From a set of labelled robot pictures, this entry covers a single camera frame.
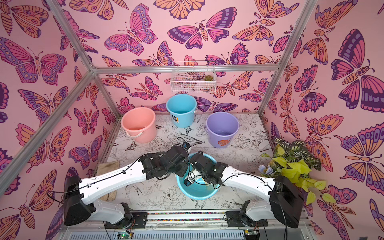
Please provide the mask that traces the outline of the blue bucket white handle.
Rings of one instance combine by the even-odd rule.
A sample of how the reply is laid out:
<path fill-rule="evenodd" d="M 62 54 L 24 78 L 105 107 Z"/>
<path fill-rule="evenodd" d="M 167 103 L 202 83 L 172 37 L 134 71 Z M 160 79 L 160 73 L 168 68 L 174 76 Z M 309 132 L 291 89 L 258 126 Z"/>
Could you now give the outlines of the blue bucket white handle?
<path fill-rule="evenodd" d="M 207 156 L 208 158 L 210 158 L 213 162 L 217 162 L 210 155 L 205 154 L 205 153 L 204 153 L 204 155 Z M 176 176 L 178 186 L 179 186 L 180 190 L 182 191 L 182 193 L 184 193 L 187 197 L 194 199 L 194 200 L 206 200 L 206 199 L 214 196 L 217 193 L 217 191 L 219 190 L 220 187 L 217 189 L 214 189 L 214 186 L 212 184 L 206 185 L 206 186 L 201 184 L 201 182 L 200 182 L 201 177 L 200 176 L 197 177 L 197 180 L 191 186 L 186 187 L 184 185 L 184 179 L 190 178 L 190 170 L 193 170 L 193 168 L 190 167 L 190 165 L 189 165 L 187 172 L 185 173 L 185 175 L 183 177 Z"/>

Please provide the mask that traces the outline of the pink plastic bucket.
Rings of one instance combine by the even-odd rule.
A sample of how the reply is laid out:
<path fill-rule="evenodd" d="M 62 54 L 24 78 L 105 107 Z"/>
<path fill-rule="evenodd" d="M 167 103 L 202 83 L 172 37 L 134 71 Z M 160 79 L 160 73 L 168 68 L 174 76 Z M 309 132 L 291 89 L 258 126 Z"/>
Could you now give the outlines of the pink plastic bucket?
<path fill-rule="evenodd" d="M 157 136 L 155 120 L 156 114 L 152 109 L 140 107 L 125 113 L 121 126 L 129 138 L 137 143 L 145 144 Z"/>

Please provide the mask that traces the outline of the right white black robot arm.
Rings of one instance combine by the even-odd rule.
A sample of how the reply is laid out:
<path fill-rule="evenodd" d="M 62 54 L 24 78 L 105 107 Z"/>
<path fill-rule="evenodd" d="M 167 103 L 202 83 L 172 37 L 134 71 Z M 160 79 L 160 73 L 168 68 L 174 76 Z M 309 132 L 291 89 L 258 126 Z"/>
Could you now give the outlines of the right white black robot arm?
<path fill-rule="evenodd" d="M 225 163 L 212 162 L 202 152 L 190 159 L 190 164 L 202 179 L 213 187 L 231 187 L 246 191 L 264 201 L 267 205 L 246 206 L 246 216 L 254 221 L 270 215 L 286 227 L 297 229 L 303 211 L 304 198 L 298 188 L 284 177 L 264 178 L 237 170 Z"/>

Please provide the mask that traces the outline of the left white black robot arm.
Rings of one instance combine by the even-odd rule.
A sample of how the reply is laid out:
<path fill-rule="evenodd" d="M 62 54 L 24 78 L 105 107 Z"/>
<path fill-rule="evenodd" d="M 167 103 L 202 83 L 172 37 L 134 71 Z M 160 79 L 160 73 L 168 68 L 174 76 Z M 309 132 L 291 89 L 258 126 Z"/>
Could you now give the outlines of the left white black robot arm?
<path fill-rule="evenodd" d="M 166 152 L 148 153 L 120 169 L 93 178 L 70 177 L 63 193 L 64 225 L 103 221 L 116 227 L 131 227 L 134 217 L 128 204 L 112 204 L 101 197 L 128 185 L 175 174 L 184 176 L 189 167 L 191 145 L 184 142 Z"/>

